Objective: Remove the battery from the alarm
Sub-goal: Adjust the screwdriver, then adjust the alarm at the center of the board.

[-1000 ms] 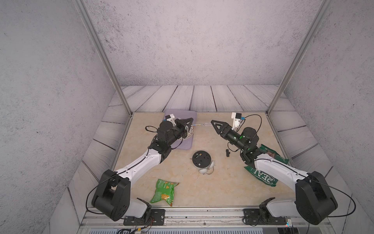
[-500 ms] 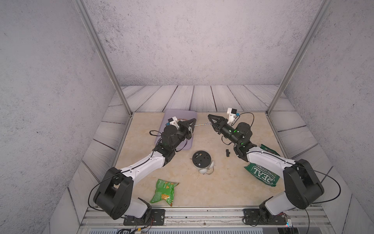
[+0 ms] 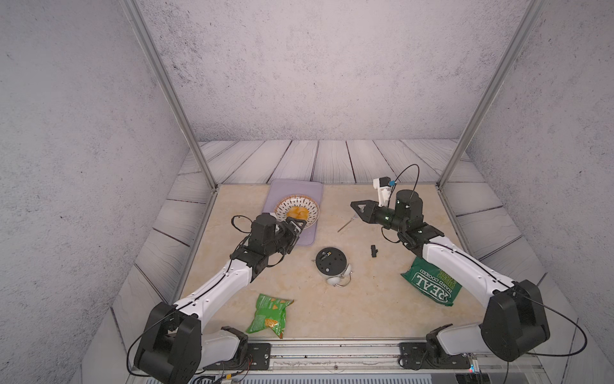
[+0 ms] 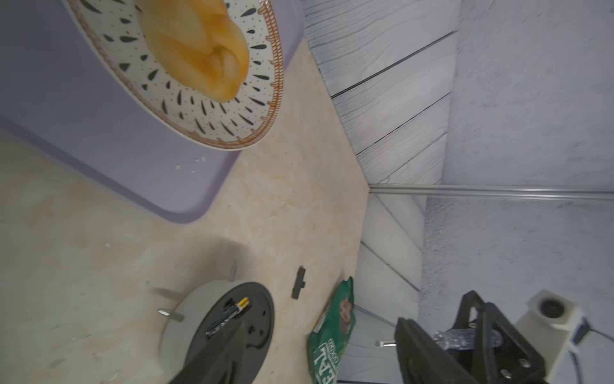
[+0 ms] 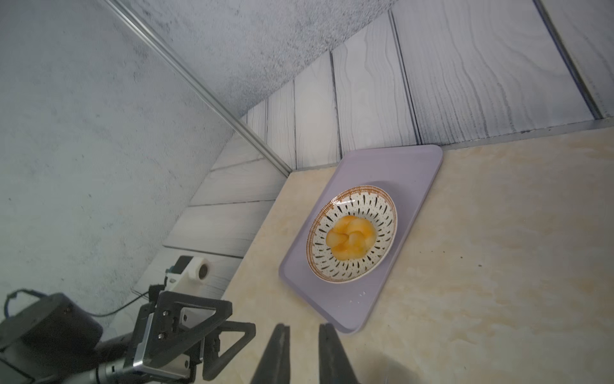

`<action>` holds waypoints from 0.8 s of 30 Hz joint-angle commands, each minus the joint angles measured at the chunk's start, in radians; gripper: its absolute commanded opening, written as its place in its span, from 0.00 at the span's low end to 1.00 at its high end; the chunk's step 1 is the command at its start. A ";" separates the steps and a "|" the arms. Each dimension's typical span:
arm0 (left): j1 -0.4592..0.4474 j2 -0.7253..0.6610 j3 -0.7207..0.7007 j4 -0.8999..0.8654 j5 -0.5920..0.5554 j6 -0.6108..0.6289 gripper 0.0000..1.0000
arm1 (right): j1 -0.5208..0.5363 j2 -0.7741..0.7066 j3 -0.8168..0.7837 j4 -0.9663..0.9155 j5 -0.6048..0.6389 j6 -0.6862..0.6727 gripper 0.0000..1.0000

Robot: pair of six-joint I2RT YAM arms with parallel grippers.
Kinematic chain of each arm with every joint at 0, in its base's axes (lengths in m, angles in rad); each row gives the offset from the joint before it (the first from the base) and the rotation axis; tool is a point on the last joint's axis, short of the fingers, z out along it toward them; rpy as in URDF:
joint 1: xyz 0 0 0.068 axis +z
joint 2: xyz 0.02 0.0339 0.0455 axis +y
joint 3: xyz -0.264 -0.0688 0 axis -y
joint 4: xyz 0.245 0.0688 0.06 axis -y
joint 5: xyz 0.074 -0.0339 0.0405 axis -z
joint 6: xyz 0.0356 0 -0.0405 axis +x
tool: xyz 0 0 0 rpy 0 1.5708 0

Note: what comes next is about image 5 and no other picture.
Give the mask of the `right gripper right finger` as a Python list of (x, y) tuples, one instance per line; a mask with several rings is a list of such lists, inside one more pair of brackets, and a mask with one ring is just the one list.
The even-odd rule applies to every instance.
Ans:
[(319, 326), (318, 361), (320, 384), (359, 383), (337, 331), (330, 323)]

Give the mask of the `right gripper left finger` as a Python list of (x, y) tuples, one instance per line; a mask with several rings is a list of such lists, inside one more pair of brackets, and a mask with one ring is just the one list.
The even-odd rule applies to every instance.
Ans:
[(264, 350), (251, 384), (290, 383), (290, 327), (279, 323)]

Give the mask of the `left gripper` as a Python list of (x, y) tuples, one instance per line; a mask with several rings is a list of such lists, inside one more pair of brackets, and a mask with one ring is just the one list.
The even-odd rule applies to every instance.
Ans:
[[(212, 381), (256, 336), (256, 325), (225, 321), (233, 304), (163, 291), (139, 311), (123, 382), (193, 382), (197, 366)], [(221, 354), (223, 333), (242, 336)]]

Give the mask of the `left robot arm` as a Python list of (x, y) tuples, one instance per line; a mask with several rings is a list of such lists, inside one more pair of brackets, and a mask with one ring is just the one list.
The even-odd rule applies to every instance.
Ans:
[(162, 291), (131, 332), (102, 341), (102, 327), (65, 294), (42, 296), (1, 324), (1, 381), (212, 381), (256, 335), (232, 313), (228, 301)]

